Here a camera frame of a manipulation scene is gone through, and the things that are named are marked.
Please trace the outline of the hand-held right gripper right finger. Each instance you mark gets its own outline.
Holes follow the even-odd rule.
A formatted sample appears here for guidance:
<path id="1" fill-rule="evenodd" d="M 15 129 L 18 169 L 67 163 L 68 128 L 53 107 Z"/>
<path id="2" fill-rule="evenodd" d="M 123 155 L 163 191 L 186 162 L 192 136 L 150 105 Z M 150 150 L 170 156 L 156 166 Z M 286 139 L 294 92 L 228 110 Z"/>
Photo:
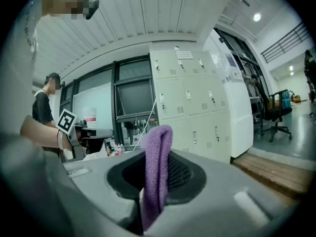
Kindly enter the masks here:
<path id="1" fill-rule="evenodd" d="M 148 229 L 148 236 L 288 236 L 281 228 L 298 204 L 287 206 L 267 187 L 228 163 L 181 151 L 175 154 L 201 167 L 206 183 L 190 202 L 166 206 Z"/>

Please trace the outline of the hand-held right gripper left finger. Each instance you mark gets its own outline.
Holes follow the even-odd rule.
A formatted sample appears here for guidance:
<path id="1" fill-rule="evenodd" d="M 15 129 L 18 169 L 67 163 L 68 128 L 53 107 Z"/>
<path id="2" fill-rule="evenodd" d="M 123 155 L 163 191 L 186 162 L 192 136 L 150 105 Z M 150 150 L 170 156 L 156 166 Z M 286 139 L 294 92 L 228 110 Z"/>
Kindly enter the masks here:
<path id="1" fill-rule="evenodd" d="M 145 186 L 145 151 L 64 164 L 79 190 L 114 223 L 143 231 L 140 196 Z"/>

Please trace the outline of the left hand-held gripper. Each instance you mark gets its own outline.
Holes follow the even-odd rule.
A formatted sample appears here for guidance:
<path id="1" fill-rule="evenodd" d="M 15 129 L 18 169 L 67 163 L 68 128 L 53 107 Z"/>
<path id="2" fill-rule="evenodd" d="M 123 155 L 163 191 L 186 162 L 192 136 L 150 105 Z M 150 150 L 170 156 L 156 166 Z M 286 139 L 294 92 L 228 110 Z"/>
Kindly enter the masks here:
<path id="1" fill-rule="evenodd" d="M 57 142 L 59 149 L 64 151 L 63 138 L 66 137 L 72 146 L 72 160 L 83 160 L 85 153 L 82 146 L 86 148 L 88 155 L 97 153 L 104 146 L 104 141 L 111 138 L 114 132 L 111 129 L 87 128 L 85 121 L 76 122 L 77 118 L 77 115 L 66 109 L 62 111 L 56 124 Z M 78 131 L 82 135 L 82 146 L 77 136 Z"/>

